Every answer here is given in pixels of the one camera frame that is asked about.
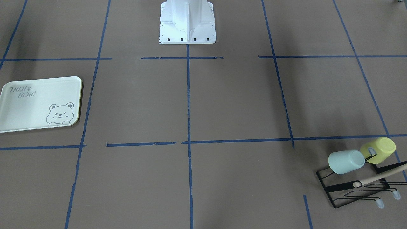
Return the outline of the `light green cup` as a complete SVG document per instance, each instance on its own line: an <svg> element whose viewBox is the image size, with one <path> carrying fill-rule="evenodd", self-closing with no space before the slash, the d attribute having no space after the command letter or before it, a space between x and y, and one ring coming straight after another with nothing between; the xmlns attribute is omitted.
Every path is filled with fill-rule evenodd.
<svg viewBox="0 0 407 229"><path fill-rule="evenodd" d="M365 158L358 150L345 150L331 153L328 157L328 164L334 173L342 175L362 168Z"/></svg>

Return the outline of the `pale green bear tray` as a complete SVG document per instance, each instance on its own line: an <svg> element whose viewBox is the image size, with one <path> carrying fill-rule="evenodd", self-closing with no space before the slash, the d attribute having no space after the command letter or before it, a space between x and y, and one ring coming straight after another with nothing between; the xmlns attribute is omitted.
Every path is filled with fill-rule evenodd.
<svg viewBox="0 0 407 229"><path fill-rule="evenodd" d="M75 124L79 118L82 86L77 76L8 82L1 91L0 131Z"/></svg>

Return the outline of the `yellow cup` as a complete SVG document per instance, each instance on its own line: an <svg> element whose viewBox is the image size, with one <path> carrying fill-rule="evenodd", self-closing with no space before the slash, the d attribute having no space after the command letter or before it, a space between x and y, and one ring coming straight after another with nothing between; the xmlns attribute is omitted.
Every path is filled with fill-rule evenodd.
<svg viewBox="0 0 407 229"><path fill-rule="evenodd" d="M396 151L396 145L392 139L380 137L361 146L360 152L365 160L371 164L379 164Z"/></svg>

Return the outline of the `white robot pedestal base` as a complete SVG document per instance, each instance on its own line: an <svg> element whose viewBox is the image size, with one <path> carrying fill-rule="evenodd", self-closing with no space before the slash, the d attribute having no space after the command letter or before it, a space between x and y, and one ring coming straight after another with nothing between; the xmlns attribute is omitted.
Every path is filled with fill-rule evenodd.
<svg viewBox="0 0 407 229"><path fill-rule="evenodd" d="M214 44L215 13L207 0L167 0L160 6L159 44Z"/></svg>

